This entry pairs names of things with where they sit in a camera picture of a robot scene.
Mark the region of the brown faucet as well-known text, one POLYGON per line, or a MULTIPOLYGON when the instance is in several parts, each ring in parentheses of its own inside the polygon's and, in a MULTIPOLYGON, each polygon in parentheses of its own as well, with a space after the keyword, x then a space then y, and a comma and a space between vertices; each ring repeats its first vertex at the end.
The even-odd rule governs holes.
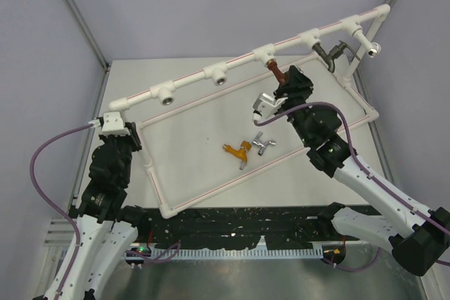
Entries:
POLYGON ((289 76, 280 70, 275 60, 270 60, 266 64, 266 67, 273 73, 273 75, 275 76, 275 78, 277 79, 278 83, 281 86, 288 83, 289 76))

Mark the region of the orange faucet blue knob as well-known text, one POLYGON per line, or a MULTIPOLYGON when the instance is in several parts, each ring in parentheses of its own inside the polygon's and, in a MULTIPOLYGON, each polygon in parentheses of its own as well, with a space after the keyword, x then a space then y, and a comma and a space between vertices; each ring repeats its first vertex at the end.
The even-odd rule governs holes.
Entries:
POLYGON ((222 146, 222 148, 224 149, 225 152, 233 155, 234 157, 236 157, 240 160, 240 166, 239 166, 240 170, 244 170, 244 168, 247 166, 248 152, 251 149, 251 147, 252 147, 252 145, 247 141, 243 141, 240 144, 240 147, 238 150, 232 148, 230 145, 227 145, 227 144, 224 144, 222 146))

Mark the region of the white PVC pipe frame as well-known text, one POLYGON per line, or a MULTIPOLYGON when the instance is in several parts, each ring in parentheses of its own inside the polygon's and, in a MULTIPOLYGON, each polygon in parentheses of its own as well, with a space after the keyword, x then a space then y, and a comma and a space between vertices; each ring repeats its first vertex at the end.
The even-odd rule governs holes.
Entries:
MULTIPOLYGON (((266 67, 270 60, 282 71, 291 65, 301 68, 314 83, 311 99, 339 107, 351 129, 376 120, 378 112, 353 85, 351 74, 357 61, 341 57, 345 70, 330 73, 314 51, 305 56, 282 56, 281 51, 299 45, 312 48, 322 37, 336 32, 354 38, 359 29, 374 42, 389 12, 390 7, 383 4, 230 60, 112 62, 103 109, 121 112, 125 119, 136 122, 143 148, 133 171, 147 195, 155 198, 162 217, 176 216, 306 152, 295 132, 280 124, 264 128, 276 146, 263 157, 250 149, 244 170, 239 169, 240 160, 222 148, 227 144, 238 150, 243 141, 251 141, 258 133, 252 105, 260 93, 271 95, 278 85, 266 67)), ((361 43, 357 55, 367 56, 361 43)))

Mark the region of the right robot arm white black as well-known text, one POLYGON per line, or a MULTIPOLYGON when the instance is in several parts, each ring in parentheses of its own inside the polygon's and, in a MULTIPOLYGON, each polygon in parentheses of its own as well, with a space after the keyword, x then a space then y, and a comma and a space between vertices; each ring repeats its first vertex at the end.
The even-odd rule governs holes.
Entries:
POLYGON ((283 101, 276 116, 292 124, 312 165, 363 197, 380 217, 333 203, 318 223, 327 240, 358 238, 389 252, 415 276, 424 276, 449 248, 449 211, 431 209, 372 171, 353 146, 343 113, 331 103, 308 102, 314 85, 296 66, 283 73, 274 94, 283 101))

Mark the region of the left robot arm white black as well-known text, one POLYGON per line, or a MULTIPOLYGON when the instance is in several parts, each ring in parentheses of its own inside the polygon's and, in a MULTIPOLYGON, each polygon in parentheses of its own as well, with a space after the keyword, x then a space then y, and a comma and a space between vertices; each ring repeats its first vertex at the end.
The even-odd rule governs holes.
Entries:
POLYGON ((92 153, 89 184, 77 218, 72 219, 41 190, 34 173, 37 156, 30 162, 30 178, 37 192, 68 220, 75 234, 51 286, 42 299, 100 299, 114 268, 130 244, 149 237, 150 225, 140 207, 123 207, 131 178, 133 152, 142 149, 136 125, 99 117, 88 125, 99 126, 102 145, 92 153))

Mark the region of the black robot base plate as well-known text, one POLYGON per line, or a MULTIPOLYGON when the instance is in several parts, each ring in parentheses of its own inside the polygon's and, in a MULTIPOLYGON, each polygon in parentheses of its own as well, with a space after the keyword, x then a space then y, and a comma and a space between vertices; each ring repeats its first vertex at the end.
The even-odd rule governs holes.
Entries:
POLYGON ((270 249, 309 248, 313 242, 341 241, 323 207, 190 208, 164 219, 157 208, 127 206, 120 220, 138 229, 137 241, 168 248, 178 242, 188 249, 254 249, 265 240, 270 249))

